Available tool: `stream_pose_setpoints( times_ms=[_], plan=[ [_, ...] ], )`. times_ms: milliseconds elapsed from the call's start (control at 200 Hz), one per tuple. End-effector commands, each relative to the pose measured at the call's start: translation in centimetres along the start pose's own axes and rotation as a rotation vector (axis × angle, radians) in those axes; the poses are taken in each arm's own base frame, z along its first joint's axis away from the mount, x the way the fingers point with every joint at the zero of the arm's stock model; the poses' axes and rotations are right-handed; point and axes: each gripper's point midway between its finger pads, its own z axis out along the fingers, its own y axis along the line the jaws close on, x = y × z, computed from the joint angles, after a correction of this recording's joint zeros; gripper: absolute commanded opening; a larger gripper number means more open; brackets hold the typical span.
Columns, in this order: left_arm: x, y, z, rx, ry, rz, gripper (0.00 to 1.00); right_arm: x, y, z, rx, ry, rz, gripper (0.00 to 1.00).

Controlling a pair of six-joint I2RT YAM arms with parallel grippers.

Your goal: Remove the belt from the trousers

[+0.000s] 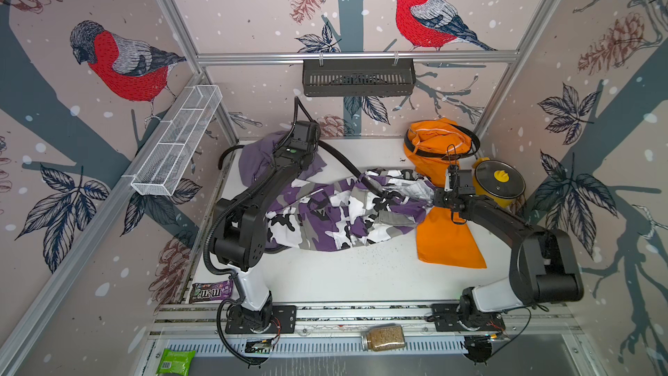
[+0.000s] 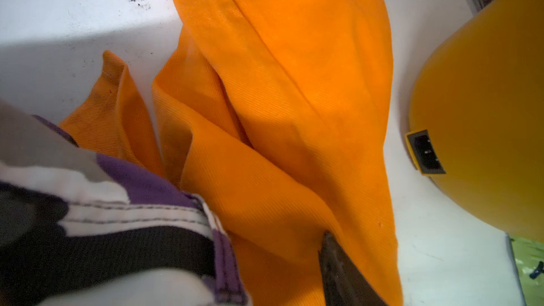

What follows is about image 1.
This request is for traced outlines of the black belt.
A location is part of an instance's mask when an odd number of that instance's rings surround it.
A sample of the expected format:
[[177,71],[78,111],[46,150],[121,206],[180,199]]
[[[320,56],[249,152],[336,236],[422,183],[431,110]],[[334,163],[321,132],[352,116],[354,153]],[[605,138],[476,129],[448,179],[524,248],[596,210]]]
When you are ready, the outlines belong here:
[[404,136],[405,149],[419,157],[459,161],[471,158],[480,148],[478,136],[460,125],[446,123],[443,128],[422,129],[426,139],[421,139],[419,132],[409,129]]
[[224,166],[225,159],[226,159],[229,155],[233,154],[235,151],[237,151],[237,150],[241,150],[241,149],[243,149],[244,147],[245,147],[244,144],[236,144],[235,146],[231,146],[231,147],[227,148],[226,150],[224,150],[224,152],[220,155],[220,157],[219,157],[219,159],[218,159],[218,162],[217,162],[217,168],[218,168],[220,171],[222,171],[222,170],[223,170],[223,166]]
[[332,155],[341,165],[343,165],[359,182],[361,182],[363,185],[366,186],[368,191],[373,193],[374,195],[378,197],[383,197],[384,196],[384,191],[377,182],[374,180],[371,180],[368,178],[363,172],[361,172],[358,167],[353,165],[351,161],[344,156],[343,153],[341,153],[339,150],[331,146],[330,144],[327,144],[327,142],[320,140],[318,141],[318,146],[322,148],[323,150],[327,151],[330,155]]

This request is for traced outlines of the lilac purple trousers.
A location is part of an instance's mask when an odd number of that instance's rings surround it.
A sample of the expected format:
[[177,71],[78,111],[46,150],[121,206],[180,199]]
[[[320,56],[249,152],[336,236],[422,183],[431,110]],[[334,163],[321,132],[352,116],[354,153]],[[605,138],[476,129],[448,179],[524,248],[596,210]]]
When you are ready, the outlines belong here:
[[[276,144],[283,138],[285,132],[273,132],[251,144],[247,144],[239,157],[238,169],[241,182],[250,187],[262,176],[269,163]],[[326,167],[325,160],[317,154],[311,165],[303,171],[297,180],[306,181],[320,173]]]

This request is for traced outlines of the orange trousers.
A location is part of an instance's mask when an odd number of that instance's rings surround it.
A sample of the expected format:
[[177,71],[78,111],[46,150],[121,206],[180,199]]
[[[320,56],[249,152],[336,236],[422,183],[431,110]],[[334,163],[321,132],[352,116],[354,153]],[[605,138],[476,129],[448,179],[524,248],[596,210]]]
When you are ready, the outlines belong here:
[[[412,123],[408,130],[420,130],[419,136],[426,139],[427,134],[422,132],[422,129],[443,128],[446,123],[457,125],[452,120],[442,118]],[[419,157],[409,153],[405,146],[404,152],[414,164],[416,172],[428,178],[437,188],[444,187],[448,167],[459,164],[459,161]],[[426,219],[417,226],[416,245],[419,260],[424,263],[471,269],[486,268],[485,259],[468,225],[446,208],[434,207],[429,211]]]

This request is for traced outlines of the purple camouflage trousers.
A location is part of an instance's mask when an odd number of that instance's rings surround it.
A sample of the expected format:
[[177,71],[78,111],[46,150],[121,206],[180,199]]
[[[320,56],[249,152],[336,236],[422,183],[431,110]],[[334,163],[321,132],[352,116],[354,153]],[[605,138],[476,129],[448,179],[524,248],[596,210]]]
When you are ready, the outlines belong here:
[[374,245],[406,235],[426,219],[435,194],[428,178],[410,169],[374,169],[365,177],[380,186],[379,196],[355,178],[330,184],[294,180],[266,214],[265,251]]

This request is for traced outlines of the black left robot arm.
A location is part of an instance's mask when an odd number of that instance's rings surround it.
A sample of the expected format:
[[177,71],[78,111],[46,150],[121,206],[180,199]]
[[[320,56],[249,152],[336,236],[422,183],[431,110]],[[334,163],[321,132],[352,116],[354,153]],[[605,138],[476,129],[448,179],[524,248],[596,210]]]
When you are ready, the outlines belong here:
[[268,238],[266,214],[282,191],[312,164],[320,139],[320,126],[294,99],[292,126],[278,141],[269,165],[260,178],[231,200],[216,204],[214,222],[205,237],[203,261],[209,273],[228,276],[238,292],[236,299],[226,299],[217,309],[216,326],[224,347],[248,367],[261,367],[266,358],[248,357],[226,339],[224,316],[238,312],[251,332],[264,332],[273,320],[271,291],[252,269],[265,253]]

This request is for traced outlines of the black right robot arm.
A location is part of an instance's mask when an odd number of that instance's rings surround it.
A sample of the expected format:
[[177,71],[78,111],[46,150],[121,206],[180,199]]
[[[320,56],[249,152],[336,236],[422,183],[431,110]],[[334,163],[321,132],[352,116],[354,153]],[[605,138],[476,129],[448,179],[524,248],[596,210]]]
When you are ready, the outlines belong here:
[[492,198],[478,195],[470,171],[449,166],[445,186],[435,191],[434,205],[457,214],[465,225],[482,226],[511,249],[507,277],[462,293],[458,315],[464,326],[480,327],[484,319],[505,311],[584,297],[570,236],[532,225]]

